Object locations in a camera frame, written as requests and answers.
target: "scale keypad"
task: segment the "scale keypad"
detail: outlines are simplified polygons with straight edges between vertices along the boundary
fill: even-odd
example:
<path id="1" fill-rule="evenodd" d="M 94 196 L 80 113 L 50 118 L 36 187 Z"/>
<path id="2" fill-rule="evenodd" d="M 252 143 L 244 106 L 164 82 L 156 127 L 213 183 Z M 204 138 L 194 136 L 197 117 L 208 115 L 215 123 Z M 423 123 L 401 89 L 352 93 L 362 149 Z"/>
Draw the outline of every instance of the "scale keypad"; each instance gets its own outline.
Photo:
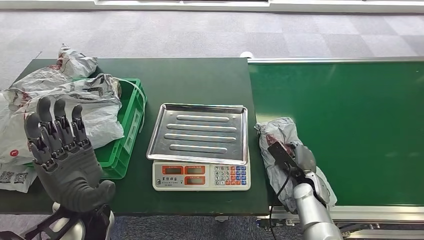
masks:
<path id="1" fill-rule="evenodd" d="M 247 185 L 246 166 L 215 166 L 215 185 L 234 186 Z"/>

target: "digital scale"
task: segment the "digital scale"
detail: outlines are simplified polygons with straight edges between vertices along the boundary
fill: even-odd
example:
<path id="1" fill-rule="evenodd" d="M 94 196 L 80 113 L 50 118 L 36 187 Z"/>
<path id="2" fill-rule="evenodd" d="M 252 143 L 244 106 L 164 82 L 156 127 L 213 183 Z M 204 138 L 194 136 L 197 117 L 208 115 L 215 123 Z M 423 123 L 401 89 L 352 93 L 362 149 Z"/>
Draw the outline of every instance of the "digital scale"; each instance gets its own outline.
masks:
<path id="1" fill-rule="evenodd" d="M 251 188 L 249 160 L 244 166 L 155 160 L 152 169 L 156 191 L 246 191 Z"/>
<path id="2" fill-rule="evenodd" d="M 251 187 L 247 108 L 164 103 L 146 153 L 156 191 Z"/>

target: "red digital display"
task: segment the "red digital display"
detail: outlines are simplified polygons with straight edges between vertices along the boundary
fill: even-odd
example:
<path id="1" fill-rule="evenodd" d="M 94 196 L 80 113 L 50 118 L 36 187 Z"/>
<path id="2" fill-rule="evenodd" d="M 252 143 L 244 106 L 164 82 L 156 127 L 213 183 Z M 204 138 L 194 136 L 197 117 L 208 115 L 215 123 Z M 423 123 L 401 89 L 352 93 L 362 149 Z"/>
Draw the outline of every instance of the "red digital display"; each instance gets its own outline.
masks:
<path id="1" fill-rule="evenodd" d="M 185 185 L 205 185 L 204 176 L 186 176 L 184 178 Z"/>
<path id="2" fill-rule="evenodd" d="M 205 166 L 185 166 L 185 174 L 205 174 Z"/>
<path id="3" fill-rule="evenodd" d="M 182 175 L 184 174 L 184 169 L 183 169 L 183 166 L 162 166 L 162 174 Z"/>

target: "green table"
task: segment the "green table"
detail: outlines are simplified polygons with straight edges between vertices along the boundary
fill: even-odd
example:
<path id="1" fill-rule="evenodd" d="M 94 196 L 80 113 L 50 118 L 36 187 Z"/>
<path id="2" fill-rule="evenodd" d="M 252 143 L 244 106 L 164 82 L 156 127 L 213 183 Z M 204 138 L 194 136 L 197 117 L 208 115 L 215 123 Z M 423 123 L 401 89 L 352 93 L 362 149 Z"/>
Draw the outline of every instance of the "green table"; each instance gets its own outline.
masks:
<path id="1" fill-rule="evenodd" d="M 33 60 L 19 77 L 54 62 Z M 253 124 L 282 116 L 295 120 L 299 138 L 314 152 L 338 206 L 411 206 L 424 214 L 422 58 L 254 59 L 249 66 L 241 58 L 100 59 L 101 71 L 141 79 L 148 97 L 146 123 L 128 173 L 116 181 L 117 195 L 111 205 L 118 215 L 266 215 L 273 193 Z M 159 105 L 166 102 L 248 108 L 249 191 L 153 190 L 152 163 L 145 153 Z M 1 213 L 51 209 L 38 181 L 28 194 L 0 191 L 0 197 Z"/>
<path id="2" fill-rule="evenodd" d="M 52 59 L 35 59 L 18 79 Z M 108 73 L 141 80 L 147 95 L 145 123 L 137 136 L 128 171 L 115 180 L 110 203 L 116 215 L 264 215 L 268 212 L 267 180 L 257 144 L 255 108 L 244 58 L 99 59 L 92 75 Z M 248 191 L 155 191 L 152 160 L 146 151 L 163 103 L 244 105 L 248 112 L 251 187 Z M 0 190 L 0 213 L 50 213 L 52 201 L 36 180 L 29 193 Z"/>

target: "qr code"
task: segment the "qr code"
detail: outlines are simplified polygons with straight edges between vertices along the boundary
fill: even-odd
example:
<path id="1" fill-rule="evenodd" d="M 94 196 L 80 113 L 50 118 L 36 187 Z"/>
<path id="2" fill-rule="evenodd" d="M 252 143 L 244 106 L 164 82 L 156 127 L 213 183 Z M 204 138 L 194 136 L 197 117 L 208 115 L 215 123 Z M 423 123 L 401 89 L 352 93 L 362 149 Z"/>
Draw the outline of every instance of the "qr code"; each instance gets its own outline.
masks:
<path id="1" fill-rule="evenodd" d="M 12 176 L 15 175 L 12 171 L 4 171 L 0 175 L 0 183 L 1 184 L 9 184 L 11 182 Z"/>
<path id="2" fill-rule="evenodd" d="M 23 184 L 27 179 L 28 172 L 21 172 L 14 176 L 13 183 L 14 184 Z"/>

